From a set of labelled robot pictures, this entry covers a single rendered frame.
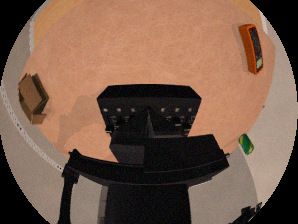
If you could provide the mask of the orange digital multimeter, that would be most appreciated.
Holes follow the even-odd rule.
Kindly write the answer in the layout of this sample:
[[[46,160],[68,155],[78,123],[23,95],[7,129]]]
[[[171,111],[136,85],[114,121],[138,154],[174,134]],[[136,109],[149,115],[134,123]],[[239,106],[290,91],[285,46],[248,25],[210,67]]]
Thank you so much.
[[[263,69],[262,48],[257,28],[254,24],[245,24],[238,29],[246,52],[248,70],[257,75]]]

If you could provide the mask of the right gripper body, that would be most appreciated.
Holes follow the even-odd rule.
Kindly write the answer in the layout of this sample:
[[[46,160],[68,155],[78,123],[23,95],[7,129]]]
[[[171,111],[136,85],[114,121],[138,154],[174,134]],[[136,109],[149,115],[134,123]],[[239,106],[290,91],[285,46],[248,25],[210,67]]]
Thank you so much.
[[[259,207],[256,208],[256,212],[255,212],[255,207],[254,208],[244,208],[241,209],[241,216],[245,216],[245,219],[252,214],[252,217],[254,217],[257,213],[259,212]],[[244,213],[244,215],[242,215]]]

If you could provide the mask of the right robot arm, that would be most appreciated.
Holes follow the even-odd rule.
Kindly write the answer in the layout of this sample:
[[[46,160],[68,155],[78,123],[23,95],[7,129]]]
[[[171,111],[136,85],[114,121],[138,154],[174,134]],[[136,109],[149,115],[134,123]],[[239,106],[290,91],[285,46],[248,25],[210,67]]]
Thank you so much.
[[[249,220],[252,218],[252,214],[250,214],[246,220],[245,220],[245,216],[240,216],[238,217],[236,220],[233,221],[233,223],[229,223],[229,224],[246,224],[249,222]],[[244,223],[243,223],[244,222]]]

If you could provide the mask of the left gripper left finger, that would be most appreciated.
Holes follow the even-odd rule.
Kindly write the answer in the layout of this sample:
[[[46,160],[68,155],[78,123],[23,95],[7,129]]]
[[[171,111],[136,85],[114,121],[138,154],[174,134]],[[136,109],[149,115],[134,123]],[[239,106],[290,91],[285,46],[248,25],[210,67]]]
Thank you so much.
[[[145,128],[146,125],[146,128]],[[142,137],[147,138],[148,133],[148,106],[146,106],[139,114],[117,127],[112,137]]]

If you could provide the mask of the brown cardboard box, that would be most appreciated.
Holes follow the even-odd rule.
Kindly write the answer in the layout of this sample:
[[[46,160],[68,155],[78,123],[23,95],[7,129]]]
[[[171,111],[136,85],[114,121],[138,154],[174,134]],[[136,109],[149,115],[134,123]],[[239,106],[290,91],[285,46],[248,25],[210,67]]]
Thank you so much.
[[[27,76],[27,73],[24,75],[24,77],[18,84],[18,87],[20,88],[20,89],[18,88],[19,104],[24,114],[26,115],[27,119],[32,125],[42,124],[46,117],[46,114],[41,114],[40,112],[43,112],[46,106],[46,103],[49,100],[49,96],[46,93],[37,73],[33,76],[31,76],[30,74],[28,75],[28,77],[26,76]],[[31,80],[31,77],[33,81]],[[20,90],[22,90],[22,92]],[[22,96],[24,96],[24,98]],[[26,100],[26,102],[24,100]],[[43,107],[41,105],[43,105]],[[30,109],[28,108],[28,106],[30,106]],[[31,113],[31,110],[32,110],[32,113]],[[36,112],[38,112],[38,114],[41,114],[41,115],[34,115],[34,114],[37,114]]]

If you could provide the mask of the black lighting desk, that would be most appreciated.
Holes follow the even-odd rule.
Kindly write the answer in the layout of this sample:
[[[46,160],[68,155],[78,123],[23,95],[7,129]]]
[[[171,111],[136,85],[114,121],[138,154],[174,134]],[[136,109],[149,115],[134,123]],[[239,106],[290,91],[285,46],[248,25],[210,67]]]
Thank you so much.
[[[201,100],[190,86],[168,84],[111,85],[97,97],[105,131],[111,138],[115,128],[146,106],[151,106],[156,113],[181,128],[187,137]]]

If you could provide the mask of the green drink can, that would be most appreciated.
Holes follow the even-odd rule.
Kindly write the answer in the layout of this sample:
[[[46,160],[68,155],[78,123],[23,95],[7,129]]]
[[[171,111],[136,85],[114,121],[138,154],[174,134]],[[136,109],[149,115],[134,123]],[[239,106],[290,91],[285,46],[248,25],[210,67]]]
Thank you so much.
[[[250,141],[249,137],[247,136],[247,134],[242,134],[239,137],[238,142],[240,143],[240,145],[246,155],[249,155],[252,150],[254,151],[254,146],[253,146],[252,142]]]

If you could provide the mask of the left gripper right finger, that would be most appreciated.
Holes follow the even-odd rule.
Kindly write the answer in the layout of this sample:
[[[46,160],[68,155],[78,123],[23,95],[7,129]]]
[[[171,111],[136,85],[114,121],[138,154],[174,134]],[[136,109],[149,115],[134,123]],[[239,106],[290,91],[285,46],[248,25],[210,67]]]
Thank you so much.
[[[150,118],[149,118],[150,116]],[[157,114],[151,106],[148,106],[148,130],[149,138],[176,138],[184,137],[182,129],[174,125],[164,117]]]

